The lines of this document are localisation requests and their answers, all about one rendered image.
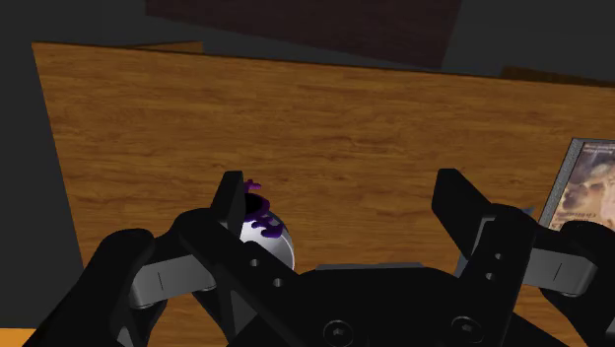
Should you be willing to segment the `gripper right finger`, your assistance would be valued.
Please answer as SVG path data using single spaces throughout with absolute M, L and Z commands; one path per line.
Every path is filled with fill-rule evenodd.
M 587 347 L 615 347 L 615 232 L 588 221 L 552 231 L 491 203 L 456 169 L 439 170 L 432 210 L 467 263 L 433 291 L 431 347 L 560 346 L 513 312 L 532 255 L 557 258 L 536 285 Z

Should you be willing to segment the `book with beige cover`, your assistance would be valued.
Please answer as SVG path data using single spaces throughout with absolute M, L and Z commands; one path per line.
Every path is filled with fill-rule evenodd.
M 539 224 L 560 231 L 568 221 L 615 231 L 615 140 L 571 140 Z

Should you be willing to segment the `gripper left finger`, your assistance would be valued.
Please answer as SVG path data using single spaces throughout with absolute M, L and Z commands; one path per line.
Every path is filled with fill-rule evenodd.
M 168 300 L 187 293 L 228 341 L 289 347 L 266 303 L 280 304 L 297 274 L 258 243 L 240 240 L 245 182 L 240 171 L 224 173 L 210 207 L 179 214 L 159 237 L 144 229 L 105 237 L 23 347 L 148 347 Z

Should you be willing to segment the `white mug with purple print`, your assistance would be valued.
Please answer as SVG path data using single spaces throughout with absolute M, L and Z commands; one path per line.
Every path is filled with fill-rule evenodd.
M 260 188 L 261 185 L 252 179 L 244 183 L 245 217 L 239 238 L 244 243 L 258 243 L 289 268 L 295 269 L 290 233 L 284 222 L 271 211 L 270 201 L 255 193 Z

